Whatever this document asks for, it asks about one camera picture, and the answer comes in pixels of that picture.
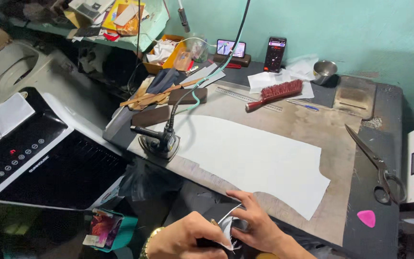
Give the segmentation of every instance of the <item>phone screen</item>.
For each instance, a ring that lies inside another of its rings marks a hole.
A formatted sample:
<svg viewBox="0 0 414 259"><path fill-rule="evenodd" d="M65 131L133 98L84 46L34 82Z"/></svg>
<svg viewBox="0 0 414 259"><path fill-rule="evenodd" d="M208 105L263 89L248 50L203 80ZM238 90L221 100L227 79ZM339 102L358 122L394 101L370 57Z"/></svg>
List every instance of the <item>phone screen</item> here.
<svg viewBox="0 0 414 259"><path fill-rule="evenodd" d="M269 38L266 59L264 60L264 71L279 73L286 43L286 38Z"/></svg>
<svg viewBox="0 0 414 259"><path fill-rule="evenodd" d="M228 55L234 46L234 41L225 41L225 40L218 40L217 41L217 53L220 55ZM234 52L233 56L238 58L243 58L245 55L245 43L239 42L236 47L236 52Z"/></svg>

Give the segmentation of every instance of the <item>wall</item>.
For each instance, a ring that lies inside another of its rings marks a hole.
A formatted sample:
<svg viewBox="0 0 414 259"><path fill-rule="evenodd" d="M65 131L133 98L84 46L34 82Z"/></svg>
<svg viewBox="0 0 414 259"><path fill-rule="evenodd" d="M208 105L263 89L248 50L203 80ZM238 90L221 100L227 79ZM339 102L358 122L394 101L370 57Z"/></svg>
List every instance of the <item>wall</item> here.
<svg viewBox="0 0 414 259"><path fill-rule="evenodd" d="M177 1L166 3L164 32L183 35ZM211 44L235 39L246 0L182 3L191 32ZM414 0L251 0L241 41L253 60L264 60L269 36L287 38L284 58L317 53L335 61L339 74L402 87L414 114Z"/></svg>

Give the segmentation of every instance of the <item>table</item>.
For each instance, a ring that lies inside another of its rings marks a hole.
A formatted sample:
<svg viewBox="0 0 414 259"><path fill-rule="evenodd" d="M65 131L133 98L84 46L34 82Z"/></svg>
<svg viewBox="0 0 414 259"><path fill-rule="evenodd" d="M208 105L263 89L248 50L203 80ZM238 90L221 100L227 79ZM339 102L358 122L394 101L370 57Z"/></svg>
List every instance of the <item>table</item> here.
<svg viewBox="0 0 414 259"><path fill-rule="evenodd" d="M249 86L247 76L262 72L263 63L251 62L248 68L240 70L225 69L225 82ZM332 107L336 91L336 78L325 87L312 84L315 97L307 101ZM377 84L374 117L379 124L363 123L359 136L368 143L386 162L390 173L401 176L402 149L402 90L397 86ZM104 138L127 148L134 135L130 133L130 122L134 112L126 111L120 118L114 119L116 126L108 128ZM351 181L351 194L347 208L343 247L327 244L350 258L396 258L399 207L395 204L385 206L373 199L373 187L376 185L375 168L365 154L357 148L354 164L355 173ZM373 210L376 213L376 226L369 229L357 218L357 212Z"/></svg>

